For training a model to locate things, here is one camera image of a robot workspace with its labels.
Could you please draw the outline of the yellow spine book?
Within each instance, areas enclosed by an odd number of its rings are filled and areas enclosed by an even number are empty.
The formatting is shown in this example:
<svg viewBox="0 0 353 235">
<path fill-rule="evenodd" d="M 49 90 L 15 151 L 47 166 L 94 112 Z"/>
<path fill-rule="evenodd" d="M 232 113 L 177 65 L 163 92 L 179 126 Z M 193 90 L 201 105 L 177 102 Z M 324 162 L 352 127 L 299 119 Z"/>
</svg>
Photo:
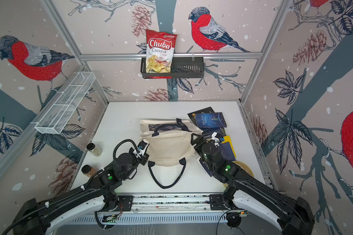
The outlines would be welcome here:
<svg viewBox="0 0 353 235">
<path fill-rule="evenodd" d="M 228 154 L 230 159 L 236 159 L 235 150 L 233 144 L 231 142 L 230 136 L 224 136 L 225 140 L 222 142 L 222 146 L 224 148 L 224 152 Z"/>
</svg>

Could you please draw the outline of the Little Prince book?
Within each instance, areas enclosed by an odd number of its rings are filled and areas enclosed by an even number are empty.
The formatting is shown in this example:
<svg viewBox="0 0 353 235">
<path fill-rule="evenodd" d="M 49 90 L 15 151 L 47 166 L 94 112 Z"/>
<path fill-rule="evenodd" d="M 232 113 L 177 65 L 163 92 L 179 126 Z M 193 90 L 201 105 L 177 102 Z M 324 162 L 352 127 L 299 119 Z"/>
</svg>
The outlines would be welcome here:
<svg viewBox="0 0 353 235">
<path fill-rule="evenodd" d="M 195 119 L 196 125 L 200 129 L 214 129 L 227 127 L 224 115 L 221 112 L 196 114 Z"/>
</svg>

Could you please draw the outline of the cream canvas tote bag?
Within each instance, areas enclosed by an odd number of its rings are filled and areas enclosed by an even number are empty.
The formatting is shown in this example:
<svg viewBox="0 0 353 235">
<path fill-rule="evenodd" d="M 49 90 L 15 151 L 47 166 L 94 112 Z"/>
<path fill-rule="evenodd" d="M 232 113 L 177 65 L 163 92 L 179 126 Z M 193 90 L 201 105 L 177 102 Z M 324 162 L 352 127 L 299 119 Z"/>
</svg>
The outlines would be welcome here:
<svg viewBox="0 0 353 235">
<path fill-rule="evenodd" d="M 140 121 L 140 140 L 149 143 L 149 161 L 160 166 L 175 166 L 180 160 L 189 160 L 195 155 L 191 145 L 192 135 L 202 135 L 203 130 L 190 120 L 146 120 Z"/>
</svg>

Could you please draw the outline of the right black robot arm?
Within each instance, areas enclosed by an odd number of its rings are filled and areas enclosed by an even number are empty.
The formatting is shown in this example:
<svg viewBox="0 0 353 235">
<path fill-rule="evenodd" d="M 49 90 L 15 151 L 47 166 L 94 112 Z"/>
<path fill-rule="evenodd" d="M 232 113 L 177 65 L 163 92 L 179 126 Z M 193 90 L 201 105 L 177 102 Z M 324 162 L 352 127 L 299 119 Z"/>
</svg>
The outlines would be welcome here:
<svg viewBox="0 0 353 235">
<path fill-rule="evenodd" d="M 261 183 L 241 166 L 225 159 L 214 140 L 192 134 L 191 145 L 215 179 L 227 184 L 222 201 L 230 210 L 243 209 L 266 220 L 284 235 L 310 235 L 315 219 L 309 203 L 293 199 Z"/>
</svg>

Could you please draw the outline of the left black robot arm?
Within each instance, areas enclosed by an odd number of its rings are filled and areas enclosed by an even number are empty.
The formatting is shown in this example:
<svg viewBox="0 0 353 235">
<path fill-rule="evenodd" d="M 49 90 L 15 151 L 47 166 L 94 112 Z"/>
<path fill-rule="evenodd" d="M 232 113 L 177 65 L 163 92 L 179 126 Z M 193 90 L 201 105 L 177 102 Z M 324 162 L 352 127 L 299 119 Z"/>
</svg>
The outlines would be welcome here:
<svg viewBox="0 0 353 235">
<path fill-rule="evenodd" d="M 34 198 L 25 202 L 3 234 L 50 235 L 59 227 L 87 213 L 129 211 L 133 198 L 118 196 L 115 190 L 123 181 L 134 178 L 139 165 L 146 164 L 150 144 L 143 140 L 136 145 L 127 139 L 121 141 L 114 150 L 117 151 L 125 143 L 132 144 L 129 152 L 120 156 L 114 152 L 112 162 L 93 173 L 87 183 L 40 202 Z"/>
</svg>

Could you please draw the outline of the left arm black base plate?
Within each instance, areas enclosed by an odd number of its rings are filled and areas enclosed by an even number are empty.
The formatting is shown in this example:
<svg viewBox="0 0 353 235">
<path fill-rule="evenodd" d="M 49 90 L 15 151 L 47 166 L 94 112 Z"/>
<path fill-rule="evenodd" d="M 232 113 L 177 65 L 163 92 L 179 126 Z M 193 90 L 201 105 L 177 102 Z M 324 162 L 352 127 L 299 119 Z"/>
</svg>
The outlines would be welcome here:
<svg viewBox="0 0 353 235">
<path fill-rule="evenodd" d="M 130 212 L 133 204 L 134 196 L 120 195 L 118 196 L 118 211 Z"/>
</svg>

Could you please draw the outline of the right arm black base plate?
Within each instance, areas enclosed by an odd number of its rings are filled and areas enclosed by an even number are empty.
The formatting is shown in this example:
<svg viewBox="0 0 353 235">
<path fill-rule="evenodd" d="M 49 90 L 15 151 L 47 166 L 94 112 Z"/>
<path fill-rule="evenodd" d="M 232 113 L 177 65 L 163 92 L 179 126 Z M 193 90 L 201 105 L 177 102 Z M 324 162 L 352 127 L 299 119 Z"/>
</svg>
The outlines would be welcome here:
<svg viewBox="0 0 353 235">
<path fill-rule="evenodd" d="M 222 194 L 210 194 L 209 204 L 212 211 L 224 211 L 224 210 L 238 210 L 232 200 L 223 196 Z"/>
</svg>

